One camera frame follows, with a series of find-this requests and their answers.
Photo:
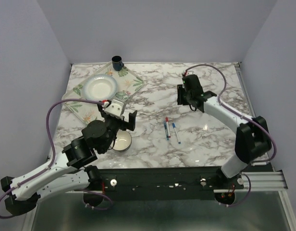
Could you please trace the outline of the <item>white marker red tip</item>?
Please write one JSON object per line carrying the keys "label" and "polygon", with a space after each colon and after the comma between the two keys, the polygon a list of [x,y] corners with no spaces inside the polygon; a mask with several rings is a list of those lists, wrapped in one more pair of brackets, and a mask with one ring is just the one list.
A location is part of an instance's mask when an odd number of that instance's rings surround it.
{"label": "white marker red tip", "polygon": [[171,134],[170,134],[170,127],[169,127],[168,117],[165,118],[165,123],[166,123],[166,129],[167,129],[167,137],[170,138]]}

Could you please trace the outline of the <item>white marker blue tip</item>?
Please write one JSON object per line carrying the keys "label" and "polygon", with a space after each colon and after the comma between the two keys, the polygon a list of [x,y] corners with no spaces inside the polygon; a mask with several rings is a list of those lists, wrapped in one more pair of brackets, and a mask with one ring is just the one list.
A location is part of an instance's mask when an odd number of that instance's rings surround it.
{"label": "white marker blue tip", "polygon": [[178,131],[177,131],[177,128],[176,128],[175,123],[172,123],[172,126],[173,126],[173,130],[174,130],[174,132],[176,134],[176,137],[177,137],[177,142],[178,142],[178,144],[181,144],[181,139],[179,137],[179,134],[178,134]]}

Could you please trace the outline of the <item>blue gel pen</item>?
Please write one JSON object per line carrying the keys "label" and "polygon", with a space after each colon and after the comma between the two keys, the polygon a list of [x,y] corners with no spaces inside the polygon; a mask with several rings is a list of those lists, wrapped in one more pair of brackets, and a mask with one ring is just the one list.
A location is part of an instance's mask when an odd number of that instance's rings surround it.
{"label": "blue gel pen", "polygon": [[163,124],[164,124],[164,129],[165,129],[166,139],[169,140],[169,135],[168,135],[168,130],[167,130],[166,122],[164,121]]}

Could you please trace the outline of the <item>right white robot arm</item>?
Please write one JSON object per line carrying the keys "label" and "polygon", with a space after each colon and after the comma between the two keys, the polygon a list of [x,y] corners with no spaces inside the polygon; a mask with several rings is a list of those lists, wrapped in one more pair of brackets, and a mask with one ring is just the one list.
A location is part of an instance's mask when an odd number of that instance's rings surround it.
{"label": "right white robot arm", "polygon": [[192,111],[199,110],[216,118],[235,134],[234,155],[215,177],[216,185],[225,189],[233,183],[233,177],[272,148],[266,120],[243,115],[222,103],[212,91],[204,92],[197,75],[183,76],[182,82],[177,86],[178,105],[188,105]]}

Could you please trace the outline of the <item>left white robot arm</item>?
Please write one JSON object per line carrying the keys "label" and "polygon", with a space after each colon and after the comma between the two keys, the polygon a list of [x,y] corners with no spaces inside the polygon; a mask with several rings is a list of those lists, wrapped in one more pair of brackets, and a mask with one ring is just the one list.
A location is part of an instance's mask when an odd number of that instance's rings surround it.
{"label": "left white robot arm", "polygon": [[90,163],[98,154],[109,150],[118,131],[135,129],[137,111],[130,113],[125,121],[124,109],[116,103],[98,108],[104,120],[90,122],[82,130],[82,136],[71,141],[62,152],[23,176],[1,179],[6,192],[5,208],[13,217],[33,210],[38,203],[56,194],[86,188],[96,190],[100,186],[102,177]]}

